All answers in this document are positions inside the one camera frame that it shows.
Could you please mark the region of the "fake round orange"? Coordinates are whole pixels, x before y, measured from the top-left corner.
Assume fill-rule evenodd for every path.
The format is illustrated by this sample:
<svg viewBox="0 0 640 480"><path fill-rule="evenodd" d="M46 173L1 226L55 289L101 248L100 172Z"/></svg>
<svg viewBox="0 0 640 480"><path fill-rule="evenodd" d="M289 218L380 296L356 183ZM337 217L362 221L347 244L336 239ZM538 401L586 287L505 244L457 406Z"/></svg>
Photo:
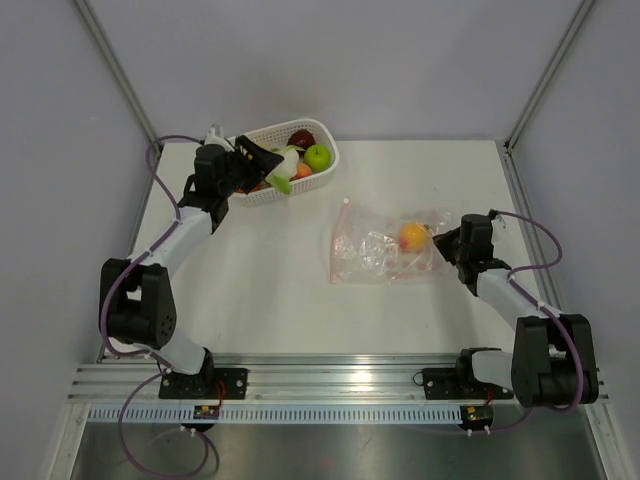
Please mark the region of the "fake round orange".
<svg viewBox="0 0 640 480"><path fill-rule="evenodd" d="M418 253L422 251L431 239L429 228L418 222L408 222L401 225L398 233L398 245L404 253Z"/></svg>

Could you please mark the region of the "fake pink peach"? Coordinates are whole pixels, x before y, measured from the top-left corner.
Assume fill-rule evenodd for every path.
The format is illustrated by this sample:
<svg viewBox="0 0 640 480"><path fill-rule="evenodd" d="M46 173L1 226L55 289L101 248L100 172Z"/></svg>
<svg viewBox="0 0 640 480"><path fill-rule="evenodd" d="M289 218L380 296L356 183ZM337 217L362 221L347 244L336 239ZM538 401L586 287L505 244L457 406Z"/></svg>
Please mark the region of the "fake pink peach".
<svg viewBox="0 0 640 480"><path fill-rule="evenodd" d="M303 162L298 162L296 165L296 175L293 177L293 179L294 180L303 179L311 176L312 174L313 174L313 171L307 164Z"/></svg>

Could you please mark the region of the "fake purple fruit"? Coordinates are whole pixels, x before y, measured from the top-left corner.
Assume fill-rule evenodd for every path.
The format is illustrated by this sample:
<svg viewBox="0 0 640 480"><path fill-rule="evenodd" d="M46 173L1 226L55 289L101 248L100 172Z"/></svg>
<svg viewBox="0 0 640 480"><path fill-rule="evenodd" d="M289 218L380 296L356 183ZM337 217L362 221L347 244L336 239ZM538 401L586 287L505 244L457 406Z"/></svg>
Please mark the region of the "fake purple fruit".
<svg viewBox="0 0 640 480"><path fill-rule="evenodd" d="M307 150L316 144L314 135L307 129L295 131L287 140L287 146L294 146L302 150Z"/></svg>

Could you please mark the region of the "fake green apple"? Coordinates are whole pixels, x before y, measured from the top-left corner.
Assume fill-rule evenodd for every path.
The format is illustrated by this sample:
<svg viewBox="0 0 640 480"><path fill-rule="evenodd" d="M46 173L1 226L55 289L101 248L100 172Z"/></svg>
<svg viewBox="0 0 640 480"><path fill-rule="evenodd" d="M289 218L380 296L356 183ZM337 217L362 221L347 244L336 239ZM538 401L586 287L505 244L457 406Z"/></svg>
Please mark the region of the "fake green apple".
<svg viewBox="0 0 640 480"><path fill-rule="evenodd" d="M329 150L318 144L309 147L305 151L303 160L313 173L324 172L331 166Z"/></svg>

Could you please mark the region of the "clear zip top bag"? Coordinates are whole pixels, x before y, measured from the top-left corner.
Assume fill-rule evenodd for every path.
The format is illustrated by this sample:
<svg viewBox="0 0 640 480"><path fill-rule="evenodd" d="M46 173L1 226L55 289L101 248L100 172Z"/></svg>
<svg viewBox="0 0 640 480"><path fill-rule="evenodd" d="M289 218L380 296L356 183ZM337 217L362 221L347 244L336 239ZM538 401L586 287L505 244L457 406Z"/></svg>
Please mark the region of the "clear zip top bag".
<svg viewBox="0 0 640 480"><path fill-rule="evenodd" d="M404 253L398 245L402 224L426 225L431 239L418 253ZM330 244L329 279L333 284L392 285L426 283L448 279L448 266L433 244L432 237L447 232L451 215L428 209L386 216L363 203L345 198Z"/></svg>

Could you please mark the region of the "fake orange pineapple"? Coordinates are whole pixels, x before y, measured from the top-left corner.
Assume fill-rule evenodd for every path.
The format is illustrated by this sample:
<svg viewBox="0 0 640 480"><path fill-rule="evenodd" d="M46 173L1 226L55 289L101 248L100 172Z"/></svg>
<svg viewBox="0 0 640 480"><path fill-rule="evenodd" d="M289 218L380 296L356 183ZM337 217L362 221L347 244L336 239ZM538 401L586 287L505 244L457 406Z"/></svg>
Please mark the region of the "fake orange pineapple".
<svg viewBox="0 0 640 480"><path fill-rule="evenodd" d="M252 189L243 189L243 188L237 189L236 193L248 195L250 193L254 193L254 192L260 191L262 188L263 188L263 186L260 183L260 184L256 185L255 187L253 187Z"/></svg>

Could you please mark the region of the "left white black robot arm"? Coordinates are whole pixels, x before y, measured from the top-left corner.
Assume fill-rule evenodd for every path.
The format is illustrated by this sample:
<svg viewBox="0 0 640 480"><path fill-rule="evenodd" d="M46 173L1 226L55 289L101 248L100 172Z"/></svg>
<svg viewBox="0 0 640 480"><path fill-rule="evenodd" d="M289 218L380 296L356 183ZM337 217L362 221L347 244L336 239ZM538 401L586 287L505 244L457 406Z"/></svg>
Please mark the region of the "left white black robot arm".
<svg viewBox="0 0 640 480"><path fill-rule="evenodd" d="M281 153L241 135L233 142L215 137L199 143L194 170L181 198L171 198L173 219L160 237L135 258L109 259L101 269L99 332L115 356L117 343L133 355L148 355L160 367L162 399L216 398L225 393L212 353L178 327L171 280L192 251L219 228L229 199L251 192L283 166Z"/></svg>

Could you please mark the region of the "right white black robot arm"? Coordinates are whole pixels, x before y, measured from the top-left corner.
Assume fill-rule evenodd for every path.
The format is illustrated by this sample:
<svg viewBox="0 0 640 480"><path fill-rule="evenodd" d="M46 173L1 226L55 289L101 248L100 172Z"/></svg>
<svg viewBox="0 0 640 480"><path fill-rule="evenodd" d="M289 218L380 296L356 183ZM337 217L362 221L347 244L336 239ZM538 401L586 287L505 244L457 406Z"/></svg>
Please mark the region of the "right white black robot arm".
<svg viewBox="0 0 640 480"><path fill-rule="evenodd" d="M525 408L570 412L599 397L591 325L581 314L567 314L535 296L511 267L494 255L493 224L502 212L466 214L460 225L433 238L460 282L513 329L511 351L461 351L454 371L456 389L476 396L488 385L512 393Z"/></svg>

